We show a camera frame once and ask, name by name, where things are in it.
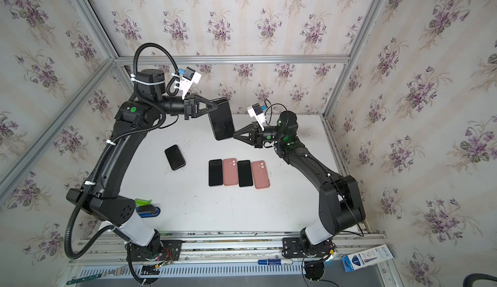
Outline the black phone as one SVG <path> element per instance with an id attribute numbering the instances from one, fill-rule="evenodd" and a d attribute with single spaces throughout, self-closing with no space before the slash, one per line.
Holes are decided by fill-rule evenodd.
<path id="1" fill-rule="evenodd" d="M 223 160 L 210 160 L 208 162 L 208 186 L 223 185 Z"/>
<path id="2" fill-rule="evenodd" d="M 186 165 L 185 158 L 178 145 L 172 145 L 164 151 L 172 170 L 179 170 Z"/>
<path id="3" fill-rule="evenodd" d="M 213 100 L 217 109 L 208 113 L 214 137 L 217 141 L 232 138 L 235 133 L 229 100 L 226 97 Z"/>

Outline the pink phone case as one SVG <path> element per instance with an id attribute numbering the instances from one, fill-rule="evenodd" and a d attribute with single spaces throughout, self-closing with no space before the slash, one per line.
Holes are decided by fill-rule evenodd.
<path id="1" fill-rule="evenodd" d="M 253 161 L 251 163 L 252 179 L 256 189 L 267 189 L 270 187 L 269 175 L 265 161 Z"/>
<path id="2" fill-rule="evenodd" d="M 239 184 L 238 164 L 236 158 L 223 160 L 223 184 L 224 186 L 235 186 Z"/>

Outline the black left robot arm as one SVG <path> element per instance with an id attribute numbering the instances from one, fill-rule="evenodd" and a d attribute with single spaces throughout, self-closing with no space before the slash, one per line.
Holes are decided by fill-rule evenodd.
<path id="1" fill-rule="evenodd" d="M 129 246 L 137 246 L 152 256 L 163 245 L 157 230 L 147 225 L 135 209 L 135 201 L 120 196 L 120 187 L 133 156 L 147 133 L 160 128 L 168 114 L 198 118 L 217 109 L 217 105 L 189 92 L 201 74 L 192 68 L 173 73 L 172 81 L 181 95 L 167 96 L 164 72 L 144 69 L 131 75 L 134 88 L 116 116 L 111 137 L 97 164 L 79 189 L 70 189 L 66 199 L 75 205 L 64 236 L 68 258 L 81 257 L 105 231 L 113 231 Z M 106 222 L 78 252 L 72 248 L 72 235 L 80 211 Z"/>

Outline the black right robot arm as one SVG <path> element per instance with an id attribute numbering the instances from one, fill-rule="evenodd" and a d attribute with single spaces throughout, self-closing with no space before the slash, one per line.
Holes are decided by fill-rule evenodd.
<path id="1" fill-rule="evenodd" d="M 257 106 L 248 114 L 255 121 L 234 133 L 234 139 L 255 148 L 271 143 L 286 164 L 299 170 L 318 191 L 318 220 L 301 230 L 300 243 L 317 246 L 366 219 L 359 185 L 352 176 L 342 176 L 325 166 L 298 138 L 294 112 L 283 111 L 275 125 L 265 123 Z"/>

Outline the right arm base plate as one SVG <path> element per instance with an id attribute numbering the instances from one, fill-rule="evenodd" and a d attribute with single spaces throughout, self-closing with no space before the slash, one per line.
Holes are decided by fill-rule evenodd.
<path id="1" fill-rule="evenodd" d="M 312 245 L 301 237 L 286 237 L 282 239 L 282 256 L 286 259 L 324 258 L 334 254 L 335 244 L 325 240 Z"/>

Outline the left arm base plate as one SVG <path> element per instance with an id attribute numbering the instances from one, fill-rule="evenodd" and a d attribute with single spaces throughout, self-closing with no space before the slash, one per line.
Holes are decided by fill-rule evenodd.
<path id="1" fill-rule="evenodd" d="M 133 243 L 125 245 L 127 251 L 127 261 L 178 261 L 181 254 L 181 240 L 161 240 L 152 241 L 148 246 L 138 246 Z"/>

